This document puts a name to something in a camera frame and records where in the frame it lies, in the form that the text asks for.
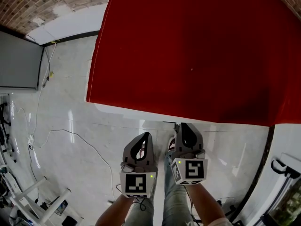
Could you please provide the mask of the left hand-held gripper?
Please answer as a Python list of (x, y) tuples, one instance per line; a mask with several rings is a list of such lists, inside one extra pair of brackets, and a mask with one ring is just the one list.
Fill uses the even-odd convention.
[[(137, 159), (137, 153), (145, 145), (144, 157)], [(132, 139), (124, 148), (121, 163), (121, 192), (127, 198), (151, 198), (158, 175), (154, 165), (152, 135), (142, 133)]]

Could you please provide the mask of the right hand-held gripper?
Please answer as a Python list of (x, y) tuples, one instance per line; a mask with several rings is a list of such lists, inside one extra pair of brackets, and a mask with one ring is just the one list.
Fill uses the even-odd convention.
[[(177, 185), (195, 185), (206, 179), (208, 159), (205, 158), (203, 137), (192, 123), (181, 123), (175, 133), (175, 150), (172, 150), (170, 168)], [(190, 153), (186, 148), (197, 150)]]

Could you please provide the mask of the person's left forearm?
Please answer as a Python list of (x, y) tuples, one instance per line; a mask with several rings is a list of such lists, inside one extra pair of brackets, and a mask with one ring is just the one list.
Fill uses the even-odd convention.
[(120, 195), (99, 217), (95, 226), (122, 226), (133, 202), (133, 198), (127, 198), (124, 195)]

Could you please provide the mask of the person's right forearm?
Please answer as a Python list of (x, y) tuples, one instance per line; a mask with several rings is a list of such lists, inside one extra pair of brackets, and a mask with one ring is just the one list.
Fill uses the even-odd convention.
[(225, 214), (213, 196), (199, 183), (187, 185), (186, 189), (204, 226), (225, 218)]

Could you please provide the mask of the person's right leg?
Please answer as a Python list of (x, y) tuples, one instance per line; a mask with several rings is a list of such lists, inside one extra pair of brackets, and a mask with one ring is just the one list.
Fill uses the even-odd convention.
[(167, 152), (164, 158), (164, 212), (162, 226), (194, 226), (187, 204), (184, 186), (177, 185), (170, 167), (174, 150)]

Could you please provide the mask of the person's leg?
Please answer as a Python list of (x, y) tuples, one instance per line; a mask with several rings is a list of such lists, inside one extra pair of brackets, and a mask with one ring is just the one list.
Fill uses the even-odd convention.
[(154, 182), (150, 198), (135, 199), (123, 226), (153, 226), (154, 194), (157, 181)]
[(194, 226), (187, 204), (184, 186), (177, 185), (170, 167), (174, 150), (167, 152), (164, 158), (164, 212), (162, 226)]

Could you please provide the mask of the person's left leg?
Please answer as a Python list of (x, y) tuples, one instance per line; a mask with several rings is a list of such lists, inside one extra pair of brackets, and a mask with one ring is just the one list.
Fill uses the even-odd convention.
[(157, 181), (154, 182), (150, 198), (135, 199), (123, 226), (153, 226), (154, 194)]

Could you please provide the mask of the person's light shirt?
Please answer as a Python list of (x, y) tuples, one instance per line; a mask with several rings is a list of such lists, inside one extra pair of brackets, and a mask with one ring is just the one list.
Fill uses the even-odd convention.
[(208, 224), (207, 226), (233, 226), (227, 218), (219, 218)]

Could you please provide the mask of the black box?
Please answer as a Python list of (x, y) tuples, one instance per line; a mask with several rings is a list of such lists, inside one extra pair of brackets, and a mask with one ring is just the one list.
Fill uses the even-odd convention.
[(77, 223), (78, 222), (74, 218), (72, 218), (71, 216), (67, 216), (62, 222), (62, 226), (76, 226)]

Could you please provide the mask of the black framed window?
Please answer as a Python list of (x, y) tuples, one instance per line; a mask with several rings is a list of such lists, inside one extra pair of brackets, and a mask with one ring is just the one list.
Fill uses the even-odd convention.
[(277, 226), (292, 226), (301, 214), (301, 182), (295, 183), (279, 205), (269, 213)]

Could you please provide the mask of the black office chair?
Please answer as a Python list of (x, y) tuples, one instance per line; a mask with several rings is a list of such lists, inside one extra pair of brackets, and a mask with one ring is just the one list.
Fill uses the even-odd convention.
[(9, 134), (11, 122), (8, 112), (8, 103), (2, 102), (0, 104), (0, 150), (9, 156), (13, 163), (17, 163), (16, 152)]

